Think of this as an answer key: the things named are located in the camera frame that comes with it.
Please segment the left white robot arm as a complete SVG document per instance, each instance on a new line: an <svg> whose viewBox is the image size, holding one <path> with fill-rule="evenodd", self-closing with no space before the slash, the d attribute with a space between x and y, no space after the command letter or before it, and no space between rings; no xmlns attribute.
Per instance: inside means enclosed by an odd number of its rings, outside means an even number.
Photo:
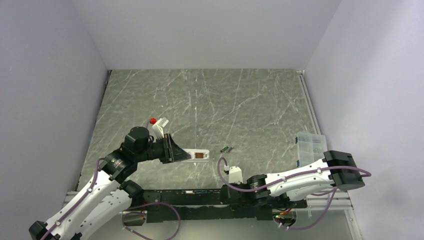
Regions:
<svg viewBox="0 0 424 240"><path fill-rule="evenodd" d="M59 212L29 228L33 240L87 240L119 212L137 210L144 203L144 190L128 180L145 161L163 164L192 161L195 149L181 148L172 136L154 124L154 135L143 126L133 127L120 147L99 158L88 183Z"/></svg>

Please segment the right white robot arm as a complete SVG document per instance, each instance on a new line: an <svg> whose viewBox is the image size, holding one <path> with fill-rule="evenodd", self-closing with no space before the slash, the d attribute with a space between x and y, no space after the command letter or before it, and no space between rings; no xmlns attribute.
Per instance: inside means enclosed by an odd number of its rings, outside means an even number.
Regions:
<svg viewBox="0 0 424 240"><path fill-rule="evenodd" d="M296 169L259 174L246 183L223 181L220 201L225 205L275 206L293 208L296 202L323 190L347 192L365 186L367 170L357 167L347 152L328 150L323 157Z"/></svg>

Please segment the white remote control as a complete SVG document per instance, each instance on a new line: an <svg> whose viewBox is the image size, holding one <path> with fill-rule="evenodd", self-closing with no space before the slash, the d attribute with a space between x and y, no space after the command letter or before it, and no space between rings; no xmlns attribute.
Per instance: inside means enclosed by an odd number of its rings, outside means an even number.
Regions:
<svg viewBox="0 0 424 240"><path fill-rule="evenodd" d="M184 148L190 157L189 159L183 160L186 163L204 163L210 160L210 151L208 149L192 149Z"/></svg>

